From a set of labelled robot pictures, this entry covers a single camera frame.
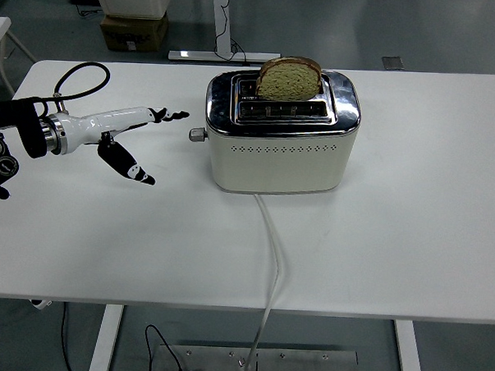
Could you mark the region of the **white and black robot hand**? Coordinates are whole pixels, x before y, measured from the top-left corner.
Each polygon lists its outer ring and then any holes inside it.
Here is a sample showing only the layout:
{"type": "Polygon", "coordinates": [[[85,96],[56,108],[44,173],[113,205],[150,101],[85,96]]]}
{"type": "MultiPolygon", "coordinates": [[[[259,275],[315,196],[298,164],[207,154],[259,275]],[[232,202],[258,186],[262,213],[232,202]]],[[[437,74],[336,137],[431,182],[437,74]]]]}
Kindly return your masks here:
{"type": "Polygon", "coordinates": [[[115,141],[115,137],[149,123],[173,121],[188,116],[189,113],[184,111],[170,111],[166,108],[154,110],[147,107],[126,108],[85,117],[58,113],[54,116],[60,124],[57,130],[57,151],[60,154],[73,153],[84,144],[96,144],[98,156],[118,174],[126,179],[153,185],[155,179],[115,141]]]}

